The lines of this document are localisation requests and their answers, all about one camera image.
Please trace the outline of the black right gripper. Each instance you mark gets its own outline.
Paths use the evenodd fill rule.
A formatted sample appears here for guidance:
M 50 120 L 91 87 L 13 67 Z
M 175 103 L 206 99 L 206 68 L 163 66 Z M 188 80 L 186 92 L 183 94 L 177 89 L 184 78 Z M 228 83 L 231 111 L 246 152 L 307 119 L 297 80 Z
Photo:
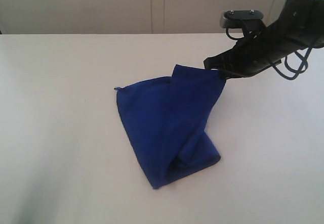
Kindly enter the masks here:
M 218 69 L 225 80 L 247 78 L 274 68 L 282 58 L 307 47 L 308 35 L 304 26 L 279 19 L 260 33 L 237 42 L 232 49 L 207 57 L 204 68 Z

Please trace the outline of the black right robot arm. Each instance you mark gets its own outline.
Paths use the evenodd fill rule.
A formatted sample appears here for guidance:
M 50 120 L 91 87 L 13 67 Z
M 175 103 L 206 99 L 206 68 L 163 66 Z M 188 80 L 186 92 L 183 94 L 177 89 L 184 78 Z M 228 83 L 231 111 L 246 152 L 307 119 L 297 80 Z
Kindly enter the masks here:
M 308 69 L 313 49 L 323 48 L 323 0 L 292 0 L 269 26 L 258 10 L 223 12 L 220 26 L 241 29 L 240 38 L 228 35 L 233 48 L 204 60 L 207 70 L 220 71 L 224 79 L 255 76 L 273 68 L 286 80 L 294 80 Z

